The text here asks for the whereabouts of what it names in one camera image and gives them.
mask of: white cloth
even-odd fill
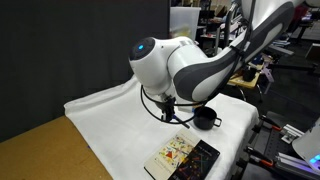
[[[154,103],[146,99],[145,102],[160,117]],[[221,153],[207,179],[228,179],[250,129],[257,122],[258,112],[254,106],[222,94],[207,106],[222,119],[221,127],[202,131],[189,123],[190,131]],[[148,114],[135,77],[123,85],[65,104],[65,114],[116,180],[152,179],[143,168],[144,162],[182,128],[161,123]],[[181,119],[191,116],[177,114]]]

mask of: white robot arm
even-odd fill
[[[242,0],[245,19],[249,19],[252,2],[253,0]],[[251,60],[286,30],[292,20],[294,8],[302,2],[303,0],[257,0],[250,38],[245,39],[243,32],[213,58],[208,58],[187,37],[170,40],[145,38],[133,47],[130,65],[150,95],[173,96],[175,89],[182,99],[204,101],[217,90],[232,70],[238,56],[235,49],[246,43],[242,60]],[[239,62],[234,70],[239,69],[241,64]]]

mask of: book cover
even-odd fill
[[[205,179],[220,152],[183,128],[144,164],[157,180]]]

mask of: dark background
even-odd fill
[[[169,2],[1,1],[0,142],[130,79],[130,48],[168,37]]]

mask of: mug handle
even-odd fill
[[[217,126],[217,127],[220,127],[221,126],[221,123],[222,123],[222,120],[220,118],[216,118],[216,120],[219,120],[220,123],[219,124],[216,124],[215,122],[213,123],[213,125]]]

